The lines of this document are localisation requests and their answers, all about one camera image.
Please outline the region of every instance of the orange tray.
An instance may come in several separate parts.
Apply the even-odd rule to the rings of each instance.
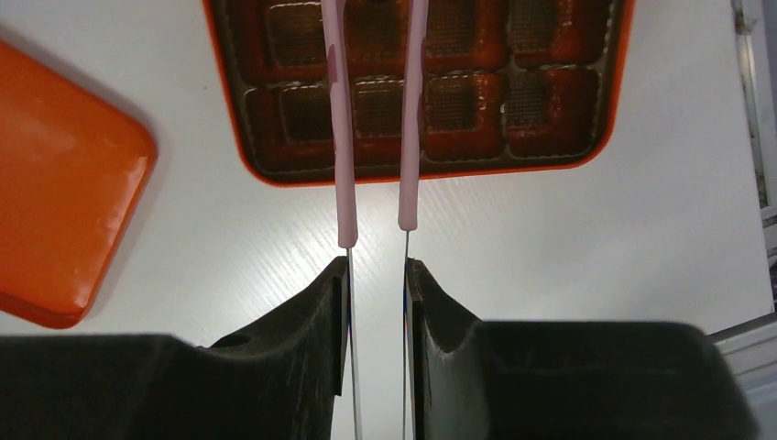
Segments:
[[[89,310],[156,160],[137,121],[0,41],[0,309]]]
[[[423,178],[572,168],[612,131],[635,0],[430,0]],[[246,166],[275,185],[334,176],[318,2],[204,0]],[[399,177],[410,0],[348,0],[356,177]]]

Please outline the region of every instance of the metal frame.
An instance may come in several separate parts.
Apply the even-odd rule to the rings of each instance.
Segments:
[[[768,24],[777,25],[777,7],[762,0],[731,0],[739,66],[759,180],[761,218],[770,266],[777,262],[777,124],[772,93],[769,49],[777,50],[777,34],[769,41]],[[726,357],[750,404],[777,401],[777,313],[771,313],[712,335]]]

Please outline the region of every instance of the mesh pattern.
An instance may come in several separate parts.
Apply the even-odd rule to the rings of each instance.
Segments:
[[[551,48],[558,22],[557,0],[512,0],[509,44],[513,53]]]
[[[476,1],[430,0],[426,52],[431,57],[470,55],[476,38]]]
[[[548,92],[548,84],[541,73],[519,75],[509,91],[508,128],[545,123],[550,98]]]
[[[402,130],[402,81],[357,82],[356,133],[362,138],[398,138]]]
[[[426,123],[429,131],[476,128],[477,88],[471,76],[435,78],[427,83]]]
[[[274,5],[267,12],[267,23],[270,51],[276,65],[326,64],[320,3]]]
[[[399,6],[389,0],[371,3],[350,0],[345,3],[346,52],[359,61],[386,61],[404,57]]]
[[[280,91],[280,118],[289,142],[332,139],[332,111],[326,87],[312,85]]]

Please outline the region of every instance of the thin metal rod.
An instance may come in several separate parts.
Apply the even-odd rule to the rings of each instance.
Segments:
[[[362,404],[359,396],[359,361],[356,355],[356,298],[354,296],[354,255],[351,248],[345,250],[348,256],[348,289],[351,298],[351,324],[348,334],[351,336],[351,382],[354,392],[354,435],[356,440],[362,440]]]
[[[410,231],[405,235],[405,260],[402,267],[402,440],[407,433],[408,417],[408,300],[407,300],[407,268],[408,249],[410,247]]]

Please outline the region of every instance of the white surface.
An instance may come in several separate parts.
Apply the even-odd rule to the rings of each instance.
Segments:
[[[729,1],[637,3],[618,123],[598,158],[421,183],[410,255],[483,318],[671,319],[712,332],[772,310]],[[244,169],[199,2],[0,0],[0,38],[159,143],[102,292],[72,332],[211,344],[342,253],[332,188],[271,188]],[[357,191],[369,439],[399,438],[401,424],[397,196],[396,183]],[[44,330],[0,315],[0,332]],[[333,438],[353,435],[350,405],[337,400]]]

